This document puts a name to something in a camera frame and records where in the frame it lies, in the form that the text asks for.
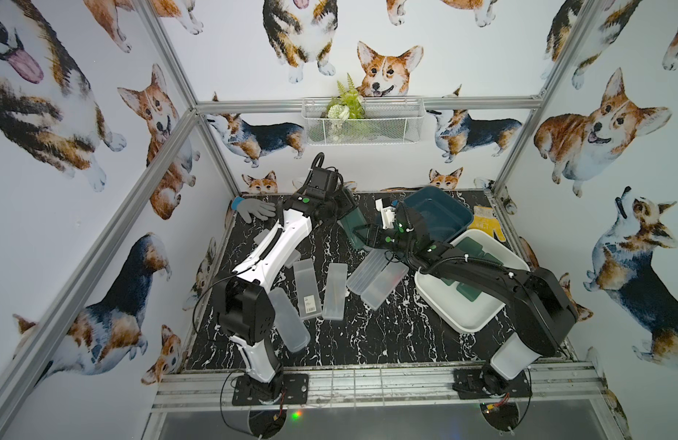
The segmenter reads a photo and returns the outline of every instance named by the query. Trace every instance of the dog tongue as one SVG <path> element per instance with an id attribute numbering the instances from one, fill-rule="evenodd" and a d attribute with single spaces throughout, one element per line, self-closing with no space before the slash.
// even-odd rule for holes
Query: dog tongue
<path id="1" fill-rule="evenodd" d="M 36 60 L 27 52 L 18 48 L 7 57 L 7 62 L 17 71 L 19 76 L 30 83 L 38 84 L 44 79 L 44 71 Z"/>

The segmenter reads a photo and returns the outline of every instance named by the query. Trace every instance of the black marble surface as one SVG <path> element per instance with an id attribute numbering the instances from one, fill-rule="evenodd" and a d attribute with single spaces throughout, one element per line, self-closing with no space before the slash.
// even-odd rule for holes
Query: black marble surface
<path id="1" fill-rule="evenodd" d="M 376 197 L 403 198 L 406 194 L 359 193 L 356 196 L 365 218 L 371 221 L 376 215 L 373 202 Z M 471 210 L 474 206 L 490 206 L 481 190 L 455 191 L 452 195 Z M 263 197 L 271 202 L 276 202 L 278 198 Z M 245 224 L 241 219 L 236 221 L 224 250 L 221 271 L 230 273 L 255 247 L 253 238 L 262 230 L 270 229 L 274 223 L 274 219 L 266 222 L 255 219 L 252 224 Z M 298 251 L 303 259 L 314 259 L 323 300 L 322 289 L 329 263 L 347 263 L 351 275 L 367 254 L 365 251 L 354 251 L 337 224 L 313 232 L 300 243 Z M 424 302 L 416 291 L 413 276 L 414 273 L 409 272 L 378 311 L 371 310 L 358 295 L 350 294 L 346 298 L 344 321 L 321 318 L 305 321 L 310 342 L 298 353 L 286 350 L 280 336 L 273 330 L 276 355 L 283 365 L 288 366 L 479 360 L 492 356 L 513 331 L 510 319 L 502 310 L 477 334 L 459 334 Z M 297 305 L 294 284 L 292 268 L 283 268 L 273 287 L 282 287 L 290 294 L 292 304 Z M 211 322 L 214 315 L 211 305 L 208 305 L 203 314 L 200 333 L 185 366 L 187 370 L 220 370 L 242 365 L 234 344 L 214 329 L 214 323 Z"/>

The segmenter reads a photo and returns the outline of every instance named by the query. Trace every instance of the white wire basket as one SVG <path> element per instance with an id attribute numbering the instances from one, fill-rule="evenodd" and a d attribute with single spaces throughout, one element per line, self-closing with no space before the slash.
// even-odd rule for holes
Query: white wire basket
<path id="1" fill-rule="evenodd" d="M 327 119 L 328 99 L 303 99 L 309 145 L 414 144 L 422 135 L 422 98 L 365 98 L 366 119 Z"/>

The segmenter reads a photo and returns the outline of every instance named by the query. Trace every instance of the work glove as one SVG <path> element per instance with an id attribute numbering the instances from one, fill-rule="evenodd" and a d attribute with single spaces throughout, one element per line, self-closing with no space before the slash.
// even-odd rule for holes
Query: work glove
<path id="1" fill-rule="evenodd" d="M 261 201 L 258 198 L 237 197 L 232 202 L 231 209 L 236 210 L 246 223 L 251 223 L 251 214 L 261 220 L 276 216 L 276 207 L 273 203 Z"/>

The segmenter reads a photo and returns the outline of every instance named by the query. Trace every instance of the barcode label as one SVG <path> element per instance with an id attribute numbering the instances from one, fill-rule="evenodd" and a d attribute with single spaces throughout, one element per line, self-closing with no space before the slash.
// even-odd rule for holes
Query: barcode label
<path id="1" fill-rule="evenodd" d="M 314 295 L 305 296 L 305 313 L 317 312 L 317 306 L 314 304 Z"/>

